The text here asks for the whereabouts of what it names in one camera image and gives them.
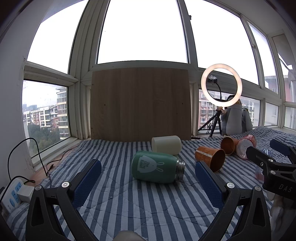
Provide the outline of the brown paper cup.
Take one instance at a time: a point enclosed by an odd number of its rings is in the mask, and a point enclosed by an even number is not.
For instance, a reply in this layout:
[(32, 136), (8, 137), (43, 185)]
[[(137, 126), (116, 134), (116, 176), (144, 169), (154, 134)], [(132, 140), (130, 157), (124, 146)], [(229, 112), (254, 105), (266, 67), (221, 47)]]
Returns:
[(236, 152), (236, 146), (238, 142), (238, 139), (227, 136), (221, 141), (220, 148), (224, 150), (227, 156), (232, 155)]

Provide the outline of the orange paper cup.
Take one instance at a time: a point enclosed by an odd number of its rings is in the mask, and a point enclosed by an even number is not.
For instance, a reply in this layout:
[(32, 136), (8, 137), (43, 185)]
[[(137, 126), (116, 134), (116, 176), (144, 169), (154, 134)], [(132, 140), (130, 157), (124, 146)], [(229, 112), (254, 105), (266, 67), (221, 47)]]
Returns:
[(199, 146), (195, 151), (195, 159), (205, 162), (214, 173), (223, 167), (225, 158), (226, 154), (222, 149)]

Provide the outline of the cream plastic cup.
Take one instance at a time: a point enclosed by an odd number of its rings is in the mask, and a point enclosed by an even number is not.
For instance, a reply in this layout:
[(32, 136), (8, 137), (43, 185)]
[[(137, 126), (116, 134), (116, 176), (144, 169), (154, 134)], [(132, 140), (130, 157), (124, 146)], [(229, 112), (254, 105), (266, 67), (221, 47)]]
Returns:
[(163, 136), (152, 138), (152, 151), (178, 155), (182, 149), (182, 142), (178, 136)]

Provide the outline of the white power adapter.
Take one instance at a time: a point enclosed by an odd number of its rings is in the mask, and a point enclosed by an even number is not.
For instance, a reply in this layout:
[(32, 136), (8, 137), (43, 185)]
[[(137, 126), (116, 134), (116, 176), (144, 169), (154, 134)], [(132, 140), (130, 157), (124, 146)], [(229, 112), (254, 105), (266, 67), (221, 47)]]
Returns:
[(33, 186), (22, 185), (17, 195), (22, 202), (30, 203), (34, 190)]

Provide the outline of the white power strip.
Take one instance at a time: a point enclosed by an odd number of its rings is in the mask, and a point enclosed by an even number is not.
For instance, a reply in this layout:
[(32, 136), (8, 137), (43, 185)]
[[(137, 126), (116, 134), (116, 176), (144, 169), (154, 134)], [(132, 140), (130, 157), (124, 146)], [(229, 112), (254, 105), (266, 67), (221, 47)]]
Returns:
[(18, 191), (23, 186), (23, 181), (20, 178), (15, 178), (12, 183), (6, 188), (6, 193), (1, 201), (1, 205), (6, 213), (12, 213), (20, 206), (21, 200), (18, 196)]

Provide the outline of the grey plush penguin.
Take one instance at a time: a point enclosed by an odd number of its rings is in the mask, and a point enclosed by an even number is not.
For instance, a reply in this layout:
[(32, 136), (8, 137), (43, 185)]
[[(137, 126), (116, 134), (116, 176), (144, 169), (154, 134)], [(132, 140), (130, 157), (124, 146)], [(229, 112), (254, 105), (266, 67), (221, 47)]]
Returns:
[(251, 131), (253, 128), (249, 111), (242, 106), (240, 99), (222, 111), (220, 120), (223, 136), (238, 135)]

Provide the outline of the black tripod stand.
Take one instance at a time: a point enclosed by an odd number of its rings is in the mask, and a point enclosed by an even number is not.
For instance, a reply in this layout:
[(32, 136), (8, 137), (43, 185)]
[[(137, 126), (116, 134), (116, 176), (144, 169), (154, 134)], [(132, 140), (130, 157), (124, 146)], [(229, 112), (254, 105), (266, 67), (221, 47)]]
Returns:
[(220, 135), (222, 135), (222, 126), (221, 126), (221, 119), (220, 116), (223, 113), (223, 108), (222, 107), (217, 107), (216, 113), (207, 121), (205, 122), (199, 129), (198, 132), (203, 130), (207, 125), (211, 125), (209, 129), (209, 138), (211, 138), (214, 134), (216, 126), (218, 126), (218, 131)]

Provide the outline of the green steel bottle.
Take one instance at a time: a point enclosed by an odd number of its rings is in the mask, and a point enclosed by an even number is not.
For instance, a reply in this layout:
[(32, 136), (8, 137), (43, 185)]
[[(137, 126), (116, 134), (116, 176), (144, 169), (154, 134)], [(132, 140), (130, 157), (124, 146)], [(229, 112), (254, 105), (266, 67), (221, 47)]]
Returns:
[(185, 162), (178, 157), (149, 151), (138, 151), (131, 162), (133, 178), (155, 183), (181, 181), (185, 172)]

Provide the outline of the wooden board panel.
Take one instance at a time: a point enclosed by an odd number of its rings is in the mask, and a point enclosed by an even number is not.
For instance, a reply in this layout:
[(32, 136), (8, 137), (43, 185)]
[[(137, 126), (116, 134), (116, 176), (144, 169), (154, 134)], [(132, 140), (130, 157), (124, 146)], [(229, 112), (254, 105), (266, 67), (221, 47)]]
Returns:
[(92, 74), (91, 138), (150, 141), (191, 138), (189, 73), (175, 68), (118, 68)]

